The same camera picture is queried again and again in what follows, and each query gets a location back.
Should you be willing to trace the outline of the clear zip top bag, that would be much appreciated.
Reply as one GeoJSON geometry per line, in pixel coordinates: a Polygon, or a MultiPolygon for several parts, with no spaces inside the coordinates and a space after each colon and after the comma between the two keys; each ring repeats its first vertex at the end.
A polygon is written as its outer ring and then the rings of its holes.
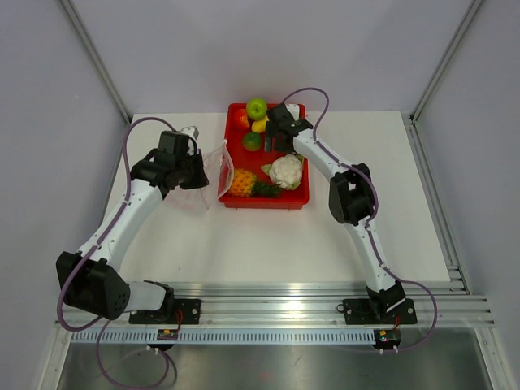
{"type": "Polygon", "coordinates": [[[231,187],[234,165],[228,151],[228,141],[209,153],[203,154],[203,162],[209,184],[204,188],[183,190],[176,188],[167,195],[166,202],[190,214],[208,211],[231,187]]]}

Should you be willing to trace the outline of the toy cauliflower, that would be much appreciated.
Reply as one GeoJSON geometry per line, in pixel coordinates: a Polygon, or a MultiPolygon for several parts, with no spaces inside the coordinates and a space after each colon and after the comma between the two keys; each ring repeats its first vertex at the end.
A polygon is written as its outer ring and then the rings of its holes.
{"type": "Polygon", "coordinates": [[[296,189],[303,177],[303,157],[298,154],[286,154],[273,163],[261,166],[263,173],[269,176],[272,184],[282,189],[296,189]]]}

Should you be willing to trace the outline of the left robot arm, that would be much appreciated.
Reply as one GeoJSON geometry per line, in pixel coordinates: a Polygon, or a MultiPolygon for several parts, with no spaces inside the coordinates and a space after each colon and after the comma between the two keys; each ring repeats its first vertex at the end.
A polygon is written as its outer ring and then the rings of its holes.
{"type": "Polygon", "coordinates": [[[174,189],[209,184],[195,127],[164,131],[158,146],[127,167],[123,197],[97,231],[75,252],[63,252],[56,268],[60,306],[71,306],[98,319],[115,320],[125,312],[147,310],[157,323],[175,315],[171,290],[159,282],[127,282],[122,261],[143,223],[174,189]]]}

